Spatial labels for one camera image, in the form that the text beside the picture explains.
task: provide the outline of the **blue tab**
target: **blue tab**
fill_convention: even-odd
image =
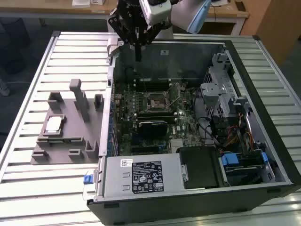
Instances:
[[[227,161],[225,155],[222,156],[222,164],[223,164],[224,166],[226,166],[226,165],[228,164],[228,161]]]
[[[267,156],[267,154],[265,152],[262,152],[261,156],[262,156],[264,162],[268,162],[269,161],[268,160],[268,156]]]
[[[226,154],[224,154],[223,157],[222,157],[222,164],[224,166],[239,164],[237,155],[235,153],[226,153]]]
[[[84,184],[91,185],[93,184],[93,174],[91,175],[84,175]]]

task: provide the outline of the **motherboard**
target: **motherboard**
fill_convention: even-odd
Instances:
[[[201,146],[194,115],[196,87],[185,81],[115,84],[119,155],[174,153]]]

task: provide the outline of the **cable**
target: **cable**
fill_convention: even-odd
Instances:
[[[229,145],[231,145],[231,144],[234,144],[234,143],[236,143],[237,141],[238,141],[238,135],[236,135],[235,137],[233,137],[232,140],[228,141],[228,142],[224,145],[224,147],[227,147],[227,146],[229,146]]]
[[[211,4],[211,6],[213,7],[214,10],[214,22],[216,23],[216,12],[215,12],[215,6]]]
[[[237,128],[237,126],[231,126],[229,129],[228,129],[228,138],[227,138],[227,140],[229,140],[230,139],[230,133],[231,133],[231,130],[232,129],[234,129],[234,128]]]
[[[200,119],[206,119],[207,121],[211,121],[209,117],[204,117],[204,116],[198,117],[197,121],[199,121]]]
[[[253,136],[251,136],[251,134],[249,132],[246,132],[246,134],[249,135],[249,139],[250,139],[250,148],[251,148],[251,151],[253,150]]]
[[[210,125],[207,125],[206,128],[205,128],[205,140],[204,140],[204,144],[206,145],[206,140],[207,140],[207,129]]]
[[[216,146],[218,146],[218,147],[222,147],[221,146],[221,144],[218,142],[218,140],[211,134],[211,133],[209,133],[208,131],[207,131],[207,127],[206,128],[204,128],[199,122],[197,122],[198,123],[198,125],[199,125],[199,127],[205,132],[205,136],[206,136],[206,133],[212,138],[212,140],[213,140],[213,142],[214,142],[214,144],[216,145]]]

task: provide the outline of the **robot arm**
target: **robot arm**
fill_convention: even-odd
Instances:
[[[108,23],[115,30],[118,36],[124,41],[129,43],[135,48],[136,61],[141,61],[141,46],[151,44],[161,30],[171,27],[171,22],[167,19],[171,16],[172,5],[180,2],[181,0],[118,0],[117,7],[111,13]],[[211,0],[205,0],[203,3],[200,0],[181,1],[179,7],[174,11],[176,15],[172,16],[181,21],[184,16],[190,14],[187,10],[187,5],[190,7],[198,7],[197,14],[193,15],[189,29],[193,30],[192,33],[198,32],[205,20],[208,13]],[[183,28],[183,25],[176,21],[175,25]]]

